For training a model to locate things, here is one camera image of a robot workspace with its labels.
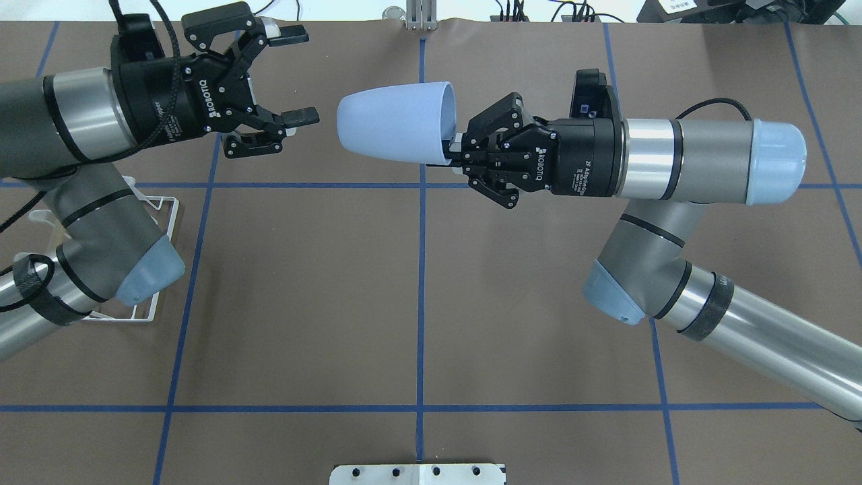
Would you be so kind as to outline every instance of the robotiq logo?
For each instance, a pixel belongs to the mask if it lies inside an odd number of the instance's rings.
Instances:
[[[209,94],[209,87],[207,86],[207,80],[201,79],[197,81],[197,83],[201,86],[201,94],[203,94],[203,102],[207,105],[207,111],[209,111],[210,118],[221,118],[222,113],[216,111],[216,104],[213,103],[213,95]]]
[[[543,180],[545,178],[545,154],[547,153],[547,148],[536,147],[536,153],[539,154],[539,163],[536,166],[536,180]]]

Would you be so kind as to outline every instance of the light blue plastic cup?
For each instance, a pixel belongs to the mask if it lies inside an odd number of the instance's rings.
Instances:
[[[442,141],[455,136],[455,93],[448,82],[357,92],[338,105],[338,138],[354,153],[392,161],[449,165]]]

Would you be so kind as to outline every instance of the white label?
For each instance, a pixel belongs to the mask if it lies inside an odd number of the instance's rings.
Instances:
[[[659,0],[659,3],[661,3],[661,8],[669,14],[697,8],[695,0]]]

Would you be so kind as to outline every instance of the blue joint cap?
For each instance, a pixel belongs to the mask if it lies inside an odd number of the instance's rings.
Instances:
[[[595,308],[624,324],[637,325],[646,316],[598,261],[593,262],[593,269],[584,283],[583,293]]]
[[[185,273],[185,263],[162,236],[147,250],[116,291],[116,298],[125,306],[134,306],[165,289]]]
[[[789,123],[754,120],[746,205],[780,204],[805,174],[805,138]]]

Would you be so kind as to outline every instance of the sticker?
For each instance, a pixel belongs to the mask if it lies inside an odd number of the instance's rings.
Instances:
[[[695,0],[659,0],[659,3],[661,3],[661,8],[665,9],[665,12],[668,14],[697,8]]]

